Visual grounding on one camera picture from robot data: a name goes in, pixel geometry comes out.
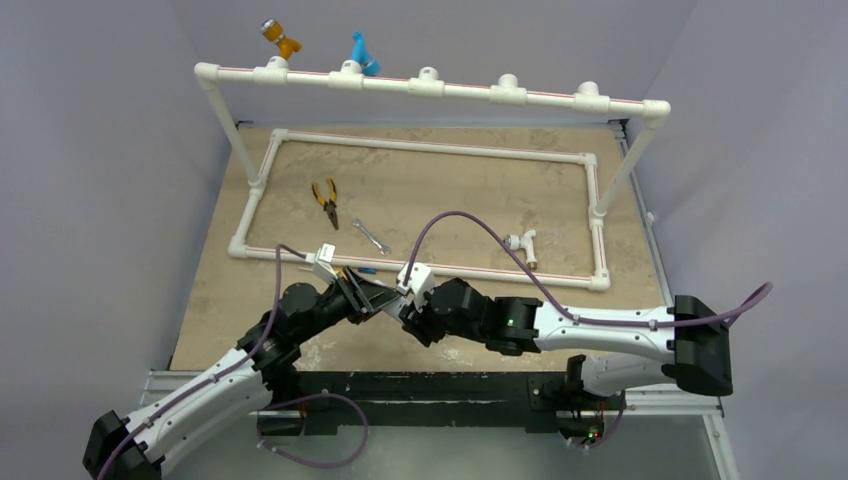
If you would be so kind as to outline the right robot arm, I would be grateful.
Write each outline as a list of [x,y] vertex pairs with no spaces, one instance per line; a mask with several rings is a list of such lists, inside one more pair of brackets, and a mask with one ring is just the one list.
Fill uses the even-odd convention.
[[700,299],[678,295],[652,309],[569,308],[530,297],[490,298],[449,280],[399,309],[402,328],[429,346],[446,336],[504,356],[586,351],[569,359],[564,399],[584,407],[597,397],[655,384],[722,397],[733,391],[729,327]]

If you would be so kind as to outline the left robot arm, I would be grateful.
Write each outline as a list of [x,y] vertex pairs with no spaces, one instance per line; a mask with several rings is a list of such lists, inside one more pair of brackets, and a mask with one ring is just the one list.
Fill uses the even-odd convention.
[[324,291],[309,283],[278,287],[272,308],[206,371],[145,408],[98,418],[84,468],[94,479],[160,479],[185,454],[251,412],[301,410],[329,398],[300,388],[294,363],[302,344],[343,320],[360,323],[402,299],[396,289],[349,268]]

